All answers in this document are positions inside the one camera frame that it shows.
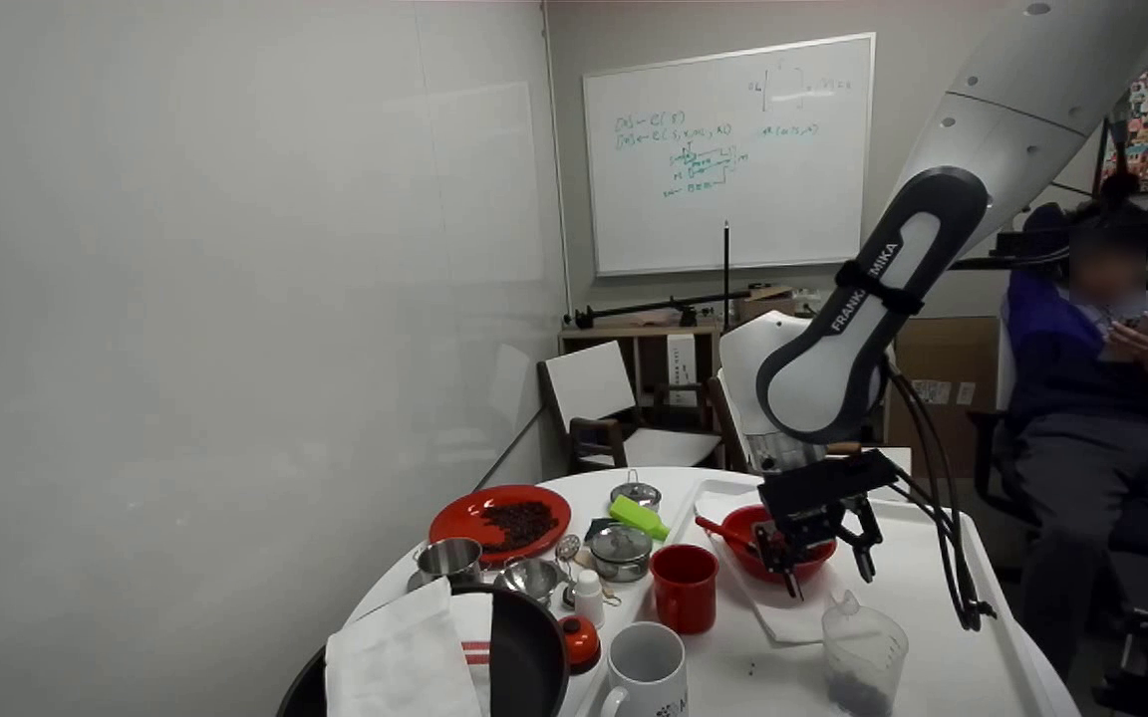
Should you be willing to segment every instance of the red mug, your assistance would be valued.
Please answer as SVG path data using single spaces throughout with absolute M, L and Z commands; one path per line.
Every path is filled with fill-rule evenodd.
M 716 621 L 716 556 L 703 546 L 665 546 L 651 560 L 653 615 L 679 632 L 704 632 Z

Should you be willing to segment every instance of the man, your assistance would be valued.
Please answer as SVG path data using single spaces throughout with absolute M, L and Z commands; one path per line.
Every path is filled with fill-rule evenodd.
M 1095 222 L 1136 222 L 1136 239 L 1145 235 L 1136 208 L 1103 210 Z M 1076 295 L 1063 264 L 1070 218 L 1055 208 L 1031 210 L 1026 239 L 1031 264 L 1014 272 L 1005 316 L 1015 364 L 1015 477 L 1042 516 L 1022 621 L 1070 672 L 1108 536 L 1124 507 L 1148 507 L 1148 291 Z

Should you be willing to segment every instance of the table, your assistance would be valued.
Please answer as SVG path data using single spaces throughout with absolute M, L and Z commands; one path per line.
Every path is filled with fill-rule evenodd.
M 663 488 L 659 514 L 674 524 L 670 543 L 692 543 L 711 551 L 712 543 L 688 522 L 703 488 L 711 486 L 755 488 L 763 480 L 758 475 L 731 475 L 731 471 L 630 467 L 630 471 L 556 477 L 544 486 L 558 488 L 569 503 L 573 508 L 569 535 L 581 535 L 586 522 L 603 514 L 605 494 L 625 477 Z M 853 569 L 851 551 L 836 551 L 836 556 L 825 569 L 833 569 L 836 581 L 845 581 L 866 604 L 893 615 L 910 631 L 910 661 L 902 672 L 893 713 L 906 717 L 1080 713 L 1059 678 L 1051 672 L 1051 664 L 1015 624 L 999 595 L 999 581 L 979 551 L 978 524 L 961 516 L 978 595 L 998 611 L 998 617 L 987 617 L 978 632 L 966 632 L 941 581 L 937 546 L 932 551 L 917 546 L 913 530 L 902 524 L 910 503 L 897 494 L 872 494 L 872 507 L 885 530 L 885 546 L 878 546 L 882 575 L 866 585 Z M 366 591 L 355 617 L 407 591 L 415 551 Z M 825 678 L 820 646 L 769 646 L 763 621 L 751 611 L 747 591 L 738 591 L 738 579 L 731 569 L 738 564 L 720 560 L 716 624 L 703 637 L 686 637 L 688 713 L 763 717 L 769 704 L 775 704 L 769 713 L 811 713 L 811 717 L 836 713 L 820 688 Z M 605 604 L 603 617 L 603 640 L 610 640 L 623 624 L 641 617 L 647 591 L 651 579 L 623 591 L 613 585 L 613 600 Z M 581 678 L 569 678 L 561 717 L 591 713 L 597 682 L 603 664 Z

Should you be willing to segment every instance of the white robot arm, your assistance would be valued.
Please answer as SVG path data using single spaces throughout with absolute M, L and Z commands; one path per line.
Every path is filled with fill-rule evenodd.
M 862 494 L 893 480 L 893 471 L 866 459 L 833 471 L 813 462 L 816 447 L 870 415 L 882 357 L 941 272 L 1009 226 L 1145 68 L 1148 0 L 1009 0 L 816 319 L 769 316 L 720 337 L 720 381 L 747 439 L 775 439 L 758 449 L 775 459 L 763 499 L 780 535 L 801 546 L 841 535 L 872 569 L 866 551 L 878 524 L 845 535 L 836 514 L 866 507 Z

